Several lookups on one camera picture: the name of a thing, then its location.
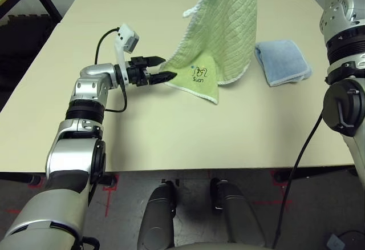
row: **floor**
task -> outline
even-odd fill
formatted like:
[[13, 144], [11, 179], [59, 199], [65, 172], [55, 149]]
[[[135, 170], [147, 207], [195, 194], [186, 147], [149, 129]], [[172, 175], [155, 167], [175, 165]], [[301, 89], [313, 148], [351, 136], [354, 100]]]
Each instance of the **floor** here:
[[[98, 186], [87, 211], [84, 235], [97, 237], [100, 249], [136, 249], [146, 201], [162, 179], [178, 179], [179, 204], [174, 218], [175, 245], [227, 241], [222, 215], [212, 215], [209, 181], [235, 182], [253, 203], [268, 245], [273, 241], [282, 184], [270, 170], [196, 170], [122, 172], [115, 188]], [[0, 181], [0, 236], [19, 210], [41, 188]], [[327, 249], [329, 236], [349, 229], [364, 230], [364, 191], [347, 171], [296, 180], [291, 188], [277, 249]], [[365, 249], [365, 237], [350, 232], [341, 237], [346, 250]]]

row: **power cord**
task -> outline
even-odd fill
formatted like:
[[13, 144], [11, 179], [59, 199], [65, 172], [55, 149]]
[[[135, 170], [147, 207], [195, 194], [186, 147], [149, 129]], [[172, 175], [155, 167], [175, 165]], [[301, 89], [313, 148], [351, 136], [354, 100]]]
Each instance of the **power cord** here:
[[361, 231], [358, 231], [358, 230], [347, 230], [347, 231], [341, 233], [340, 235], [338, 235], [337, 237], [340, 238], [340, 237], [342, 237], [342, 236], [344, 236], [344, 235], [346, 235], [348, 233], [358, 233], [358, 234], [361, 234], [361, 235], [365, 236], [365, 233], [363, 233]]
[[[116, 27], [115, 29], [110, 29], [109, 31], [107, 31], [99, 40], [98, 45], [96, 47], [96, 53], [95, 53], [95, 61], [94, 64], [98, 64], [98, 56], [99, 56], [99, 50], [100, 50], [100, 45], [102, 44], [103, 40], [105, 39], [106, 36], [108, 36], [110, 33], [113, 32], [118, 32], [119, 31], [119, 27]], [[123, 80], [120, 81], [120, 88], [121, 88], [121, 92], [123, 93], [123, 98], [124, 98], [124, 107], [121, 110], [115, 110], [115, 109], [105, 109], [105, 111], [107, 112], [114, 112], [114, 113], [122, 113], [127, 109], [127, 93], [125, 91], [125, 84], [123, 82]]]
[[305, 141], [305, 143], [304, 143], [304, 145], [303, 145], [303, 147], [302, 147], [302, 149], [301, 149], [301, 151], [300, 151], [300, 153], [298, 155], [297, 161], [295, 162], [294, 167], [291, 170], [291, 173], [290, 173], [289, 178], [287, 180], [287, 186], [286, 186], [286, 189], [285, 189], [285, 193], [284, 193], [284, 197], [283, 197], [283, 202], [281, 203], [281, 207], [280, 207], [278, 225], [277, 225], [276, 232], [275, 232], [275, 238], [274, 238], [273, 246], [271, 247], [272, 249], [275, 249], [276, 248], [276, 246], [278, 244], [278, 241], [279, 241], [279, 238], [280, 238], [280, 235], [281, 235], [281, 224], [282, 224], [282, 221], [283, 221], [284, 209], [285, 209], [287, 197], [289, 195], [291, 182], [293, 181], [293, 177], [294, 177], [295, 170], [297, 170], [298, 164], [301, 161], [301, 158], [303, 156], [303, 153], [304, 153], [305, 149], [307, 148], [307, 145], [309, 144], [310, 140], [312, 139], [312, 137], [314, 135], [314, 132], [317, 130], [319, 124], [321, 123], [321, 120], [322, 120], [322, 112], [321, 112], [320, 116], [318, 117], [318, 120], [315, 123], [312, 131], [310, 132], [307, 140]]
[[95, 61], [94, 64], [98, 64], [98, 56], [99, 56], [99, 49], [100, 49], [100, 45], [102, 44], [102, 41], [105, 39], [106, 36], [108, 36], [110, 33], [113, 32], [118, 32], [119, 31], [119, 27], [116, 27], [115, 29], [110, 29], [108, 32], [106, 32], [99, 40], [98, 45], [96, 47], [96, 53], [95, 53]]

